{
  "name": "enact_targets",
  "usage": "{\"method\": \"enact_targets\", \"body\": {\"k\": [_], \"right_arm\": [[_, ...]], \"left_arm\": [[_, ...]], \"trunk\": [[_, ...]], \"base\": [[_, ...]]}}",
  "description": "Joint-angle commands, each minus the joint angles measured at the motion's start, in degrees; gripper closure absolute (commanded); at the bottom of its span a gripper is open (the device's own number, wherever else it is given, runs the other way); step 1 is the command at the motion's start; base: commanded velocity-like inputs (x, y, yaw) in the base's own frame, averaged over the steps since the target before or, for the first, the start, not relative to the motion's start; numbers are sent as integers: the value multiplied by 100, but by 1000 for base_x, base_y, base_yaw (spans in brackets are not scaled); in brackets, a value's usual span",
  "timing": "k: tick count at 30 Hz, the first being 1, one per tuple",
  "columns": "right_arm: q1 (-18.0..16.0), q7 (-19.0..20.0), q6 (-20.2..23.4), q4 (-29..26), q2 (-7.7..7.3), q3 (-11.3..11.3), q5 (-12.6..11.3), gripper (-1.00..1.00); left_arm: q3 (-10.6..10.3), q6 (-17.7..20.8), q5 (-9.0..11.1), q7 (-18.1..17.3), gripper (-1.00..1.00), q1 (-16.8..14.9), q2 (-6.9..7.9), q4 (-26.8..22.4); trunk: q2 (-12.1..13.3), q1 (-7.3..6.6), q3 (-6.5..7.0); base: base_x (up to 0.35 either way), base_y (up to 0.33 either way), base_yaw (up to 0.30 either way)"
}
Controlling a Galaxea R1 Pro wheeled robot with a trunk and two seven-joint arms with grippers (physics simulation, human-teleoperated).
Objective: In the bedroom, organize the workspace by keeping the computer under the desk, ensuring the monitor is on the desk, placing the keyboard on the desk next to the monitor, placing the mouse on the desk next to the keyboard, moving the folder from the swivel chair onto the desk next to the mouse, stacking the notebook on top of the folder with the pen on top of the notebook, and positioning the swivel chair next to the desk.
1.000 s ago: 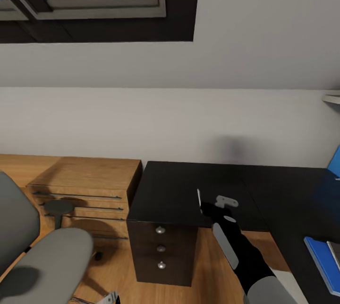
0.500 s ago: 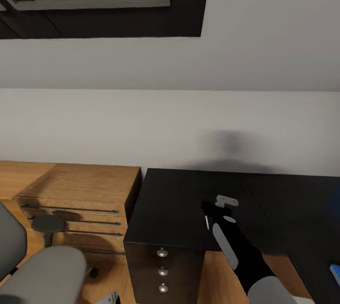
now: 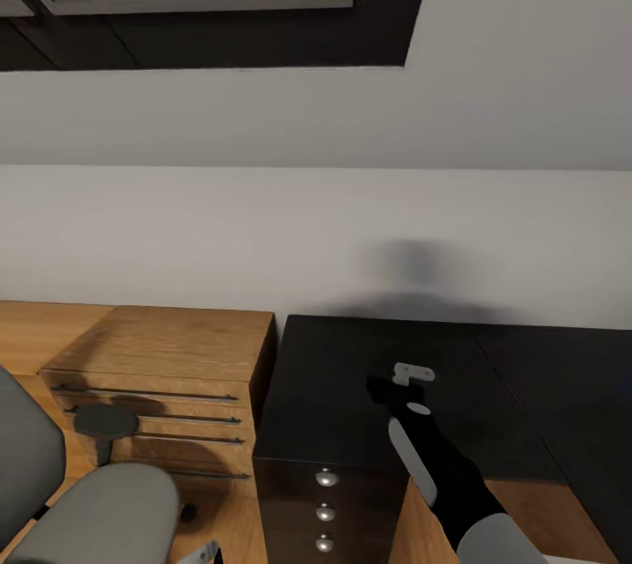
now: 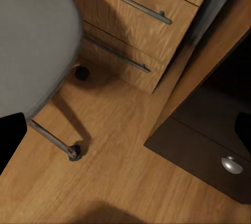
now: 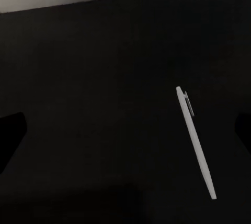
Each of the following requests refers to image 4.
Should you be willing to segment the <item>swivel chair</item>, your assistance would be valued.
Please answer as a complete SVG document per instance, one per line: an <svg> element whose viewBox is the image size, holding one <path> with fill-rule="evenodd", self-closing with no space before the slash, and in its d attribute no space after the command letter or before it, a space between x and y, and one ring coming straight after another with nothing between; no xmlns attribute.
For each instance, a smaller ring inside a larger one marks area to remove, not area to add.
<svg viewBox="0 0 251 224"><path fill-rule="evenodd" d="M50 101L71 69L85 80L76 59L84 24L75 0L0 0L0 118L22 112L26 123L68 154L82 159L33 118Z"/></svg>

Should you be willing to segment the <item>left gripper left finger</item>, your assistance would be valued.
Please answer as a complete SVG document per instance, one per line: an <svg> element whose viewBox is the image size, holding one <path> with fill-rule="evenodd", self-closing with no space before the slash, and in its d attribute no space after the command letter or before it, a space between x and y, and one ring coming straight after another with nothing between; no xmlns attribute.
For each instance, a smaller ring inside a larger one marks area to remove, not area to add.
<svg viewBox="0 0 251 224"><path fill-rule="evenodd" d="M0 175L27 132L22 112L0 118Z"/></svg>

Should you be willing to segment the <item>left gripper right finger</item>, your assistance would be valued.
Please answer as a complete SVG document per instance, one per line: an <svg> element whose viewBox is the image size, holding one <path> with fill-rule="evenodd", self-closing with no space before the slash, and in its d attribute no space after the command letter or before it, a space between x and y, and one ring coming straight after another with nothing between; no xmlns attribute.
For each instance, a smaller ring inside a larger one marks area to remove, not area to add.
<svg viewBox="0 0 251 224"><path fill-rule="evenodd" d="M251 154L251 114L240 112L234 130Z"/></svg>

